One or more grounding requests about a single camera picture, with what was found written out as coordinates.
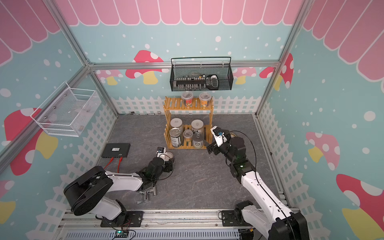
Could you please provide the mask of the purple label tin can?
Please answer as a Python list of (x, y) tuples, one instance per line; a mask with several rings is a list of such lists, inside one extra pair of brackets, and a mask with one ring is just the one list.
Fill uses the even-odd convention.
[(163, 159), (165, 162), (174, 161), (174, 155), (171, 152), (158, 153), (158, 157)]

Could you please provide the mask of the short pull-tab tin can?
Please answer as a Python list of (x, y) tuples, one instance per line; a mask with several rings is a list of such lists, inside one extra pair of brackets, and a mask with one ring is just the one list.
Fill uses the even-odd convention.
[(192, 144), (194, 148), (201, 149), (204, 146), (204, 136), (201, 133), (194, 133)]

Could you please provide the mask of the small clear lid jar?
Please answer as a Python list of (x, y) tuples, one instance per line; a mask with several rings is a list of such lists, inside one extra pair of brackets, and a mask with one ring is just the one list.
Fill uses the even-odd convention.
[(189, 130), (189, 129), (187, 129), (183, 132), (183, 138), (186, 142), (191, 142), (193, 139), (193, 135), (194, 135), (194, 132), (192, 130)]

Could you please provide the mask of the tall silver pull-tab can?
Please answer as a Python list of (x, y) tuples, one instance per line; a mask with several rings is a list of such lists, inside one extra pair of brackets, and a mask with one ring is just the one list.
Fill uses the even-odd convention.
[(179, 128), (172, 128), (169, 131), (170, 139), (171, 139), (171, 144), (174, 148), (178, 148), (182, 145), (183, 140), (182, 140), (182, 135), (183, 132)]

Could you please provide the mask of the orange seed plastic jar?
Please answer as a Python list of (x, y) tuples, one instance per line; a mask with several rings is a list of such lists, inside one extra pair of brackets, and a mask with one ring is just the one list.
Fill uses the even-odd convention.
[(202, 108), (207, 108), (210, 105), (212, 96), (207, 93), (203, 92), (199, 95), (200, 105)]

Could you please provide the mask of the red seed plastic jar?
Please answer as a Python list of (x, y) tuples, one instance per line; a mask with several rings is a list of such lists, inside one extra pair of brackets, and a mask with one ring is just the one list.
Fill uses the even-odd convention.
[(181, 95), (181, 99), (183, 100), (183, 104), (186, 107), (191, 107), (194, 99), (194, 95), (192, 92), (183, 92)]

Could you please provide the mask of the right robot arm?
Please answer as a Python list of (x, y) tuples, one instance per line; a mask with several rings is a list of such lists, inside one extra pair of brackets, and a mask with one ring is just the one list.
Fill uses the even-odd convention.
[(219, 129), (213, 131), (215, 140), (207, 145), (208, 153), (223, 154), (229, 161), (231, 174), (251, 193), (261, 211), (251, 202), (238, 208), (239, 221), (250, 224), (268, 240), (309, 240), (306, 218), (282, 203), (262, 180), (255, 166), (247, 159), (243, 138)]

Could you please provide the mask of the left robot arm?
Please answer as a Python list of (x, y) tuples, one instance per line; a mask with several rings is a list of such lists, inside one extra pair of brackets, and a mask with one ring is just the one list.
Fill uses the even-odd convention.
[(131, 191), (143, 195), (156, 194), (156, 184), (163, 173), (172, 173), (174, 157), (170, 152), (154, 157), (147, 167), (131, 174), (112, 173), (95, 166), (64, 188), (64, 195), (76, 216), (95, 214), (102, 220), (101, 227), (129, 228), (134, 224), (133, 212), (127, 211), (119, 200), (111, 200), (109, 192)]

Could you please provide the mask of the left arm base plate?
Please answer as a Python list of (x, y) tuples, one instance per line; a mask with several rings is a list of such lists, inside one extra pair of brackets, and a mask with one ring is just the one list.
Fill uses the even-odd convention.
[(101, 228), (139, 228), (143, 220), (143, 211), (120, 213), (114, 220), (102, 219)]

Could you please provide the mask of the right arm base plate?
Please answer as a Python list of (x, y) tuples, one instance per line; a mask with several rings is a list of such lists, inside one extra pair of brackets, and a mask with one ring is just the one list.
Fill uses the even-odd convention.
[(240, 215), (235, 210), (223, 210), (218, 212), (218, 218), (222, 221), (223, 227), (250, 227), (240, 218)]

